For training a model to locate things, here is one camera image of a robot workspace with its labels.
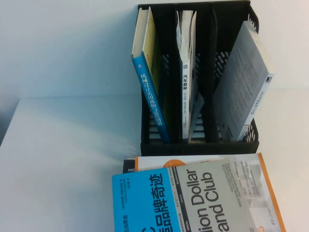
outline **table surface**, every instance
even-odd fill
[[[269,90],[255,117],[287,231],[306,231],[309,91]],[[140,155],[140,95],[22,100],[0,147],[0,231],[113,231],[111,176]]]

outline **stack of books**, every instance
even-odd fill
[[[175,125],[171,124],[181,122],[177,125],[181,132],[176,136],[182,143],[190,143],[204,104],[198,86],[197,12],[183,10],[176,15],[180,95],[170,95],[169,58],[161,53],[151,7],[139,9],[132,61],[161,141],[174,141]],[[272,62],[250,21],[243,22],[227,64],[222,68],[224,72],[213,94],[214,114],[224,141],[242,141],[274,77]],[[177,101],[181,103],[180,120],[173,118],[175,98],[180,98]]]
[[[262,154],[136,157],[112,178],[115,232],[285,232]]]
[[[171,124],[180,121],[181,142],[190,143],[194,127],[203,126],[198,15],[179,10],[176,16],[179,83],[167,81],[170,60],[161,53],[151,7],[139,9],[132,61],[160,139],[174,141]],[[208,96],[213,96],[222,140],[242,141],[274,76],[250,21],[242,23],[228,60],[221,63],[224,71]],[[171,84],[179,84],[179,96],[170,95]],[[175,102],[181,103],[180,120],[171,117]],[[285,231],[261,154],[136,157],[124,161],[124,174],[113,176],[112,190],[116,232]]]

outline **magazine rack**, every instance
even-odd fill
[[[228,56],[243,21],[250,20],[256,31],[259,23],[250,1],[221,1],[196,3],[143,4],[139,8],[152,9],[162,54],[169,60],[169,88],[173,101],[172,143],[161,142],[142,92],[141,155],[196,155],[255,153],[259,146],[254,120],[240,142],[220,139],[214,116],[212,96],[223,73]],[[176,42],[177,10],[197,11],[196,55],[198,56],[198,88],[204,98],[199,124],[193,143],[181,143],[180,62]]]

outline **blue book spine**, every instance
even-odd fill
[[[154,117],[160,137],[164,143],[170,143],[168,128],[163,117],[163,112],[159,104],[158,96],[153,85],[153,81],[147,66],[144,55],[132,58],[136,73],[139,77],[141,88]]]
[[[167,168],[114,175],[112,196],[115,232],[181,232]]]

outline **black file organizer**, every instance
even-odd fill
[[[228,55],[243,21],[250,20],[256,31],[259,30],[258,18],[249,1],[196,2],[143,4],[139,8],[151,6],[154,23],[162,54],[169,58],[169,81],[173,97],[172,143],[164,144],[151,139],[151,113],[142,93],[141,155],[198,155],[198,154],[247,154],[255,153],[259,146],[258,131],[254,120],[241,142],[223,142],[219,139],[215,120],[212,95],[223,73]],[[197,11],[196,54],[199,54],[198,88],[204,98],[201,111],[205,137],[199,143],[180,142],[181,102],[180,102],[180,63],[176,42],[177,10]]]

